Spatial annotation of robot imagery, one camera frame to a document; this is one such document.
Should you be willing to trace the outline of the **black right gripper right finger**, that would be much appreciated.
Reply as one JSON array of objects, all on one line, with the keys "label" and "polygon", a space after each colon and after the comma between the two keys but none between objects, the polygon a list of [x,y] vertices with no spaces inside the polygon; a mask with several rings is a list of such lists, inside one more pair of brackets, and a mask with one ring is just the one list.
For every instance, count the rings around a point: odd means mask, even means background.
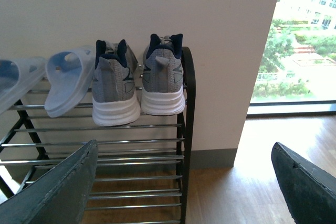
[{"label": "black right gripper right finger", "polygon": [[295,223],[335,223],[335,177],[279,142],[271,161]]}]

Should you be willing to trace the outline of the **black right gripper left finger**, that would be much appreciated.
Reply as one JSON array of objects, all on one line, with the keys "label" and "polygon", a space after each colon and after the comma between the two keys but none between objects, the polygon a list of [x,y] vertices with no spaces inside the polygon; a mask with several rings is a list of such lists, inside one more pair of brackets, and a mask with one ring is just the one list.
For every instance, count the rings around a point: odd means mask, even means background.
[{"label": "black right gripper left finger", "polygon": [[80,223],[98,160],[91,140],[1,204],[1,223]]}]

